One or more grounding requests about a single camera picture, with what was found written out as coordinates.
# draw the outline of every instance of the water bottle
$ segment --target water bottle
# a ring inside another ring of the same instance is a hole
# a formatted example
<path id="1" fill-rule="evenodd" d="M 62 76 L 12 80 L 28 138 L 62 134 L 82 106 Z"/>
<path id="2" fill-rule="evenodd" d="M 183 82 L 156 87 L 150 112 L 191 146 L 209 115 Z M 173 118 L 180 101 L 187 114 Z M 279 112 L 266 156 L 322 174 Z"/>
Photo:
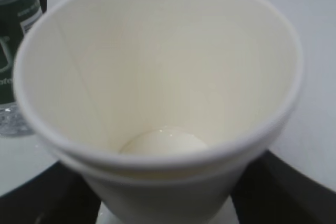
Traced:
<path id="1" fill-rule="evenodd" d="M 15 103 L 12 67 L 24 35 L 41 15 L 39 0 L 0 0 L 0 136 L 33 133 Z"/>

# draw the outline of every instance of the paper cup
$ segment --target paper cup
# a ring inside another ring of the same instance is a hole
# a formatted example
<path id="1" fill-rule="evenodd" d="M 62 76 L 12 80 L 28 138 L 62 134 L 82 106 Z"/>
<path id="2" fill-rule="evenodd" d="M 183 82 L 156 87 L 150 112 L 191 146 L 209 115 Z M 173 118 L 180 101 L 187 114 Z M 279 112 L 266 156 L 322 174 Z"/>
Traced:
<path id="1" fill-rule="evenodd" d="M 66 0 L 22 43 L 14 89 L 48 149 L 125 224 L 198 224 L 280 133 L 302 70 L 296 33 L 265 0 Z M 207 149 L 120 153 L 167 125 Z"/>

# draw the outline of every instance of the white liquid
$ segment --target white liquid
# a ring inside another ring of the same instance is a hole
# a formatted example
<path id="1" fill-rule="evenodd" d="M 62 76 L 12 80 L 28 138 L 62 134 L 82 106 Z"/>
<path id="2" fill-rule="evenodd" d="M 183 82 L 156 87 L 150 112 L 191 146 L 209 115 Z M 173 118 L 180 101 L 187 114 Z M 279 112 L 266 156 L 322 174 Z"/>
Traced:
<path id="1" fill-rule="evenodd" d="M 208 146 L 194 135 L 175 127 L 164 127 L 142 134 L 120 151 L 123 154 L 163 156 L 197 152 Z"/>

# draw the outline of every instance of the table surface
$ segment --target table surface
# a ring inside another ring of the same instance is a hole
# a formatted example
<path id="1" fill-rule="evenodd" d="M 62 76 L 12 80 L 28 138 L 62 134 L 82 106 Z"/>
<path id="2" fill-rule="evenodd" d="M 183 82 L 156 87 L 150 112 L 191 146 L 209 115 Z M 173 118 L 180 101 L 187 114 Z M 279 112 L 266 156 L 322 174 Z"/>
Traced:
<path id="1" fill-rule="evenodd" d="M 48 0 L 52 7 L 60 0 Z M 296 170 L 336 191 L 335 0 L 269 0 L 293 23 L 307 60 L 296 111 L 270 148 Z"/>

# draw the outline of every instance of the green bottle label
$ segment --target green bottle label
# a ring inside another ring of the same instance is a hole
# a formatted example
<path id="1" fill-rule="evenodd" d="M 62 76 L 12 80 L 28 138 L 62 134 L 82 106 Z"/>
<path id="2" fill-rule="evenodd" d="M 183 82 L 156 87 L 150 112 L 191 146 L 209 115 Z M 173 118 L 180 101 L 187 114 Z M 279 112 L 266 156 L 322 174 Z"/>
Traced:
<path id="1" fill-rule="evenodd" d="M 24 35 L 41 15 L 39 0 L 17 0 L 0 5 L 0 104 L 14 102 L 14 57 Z"/>

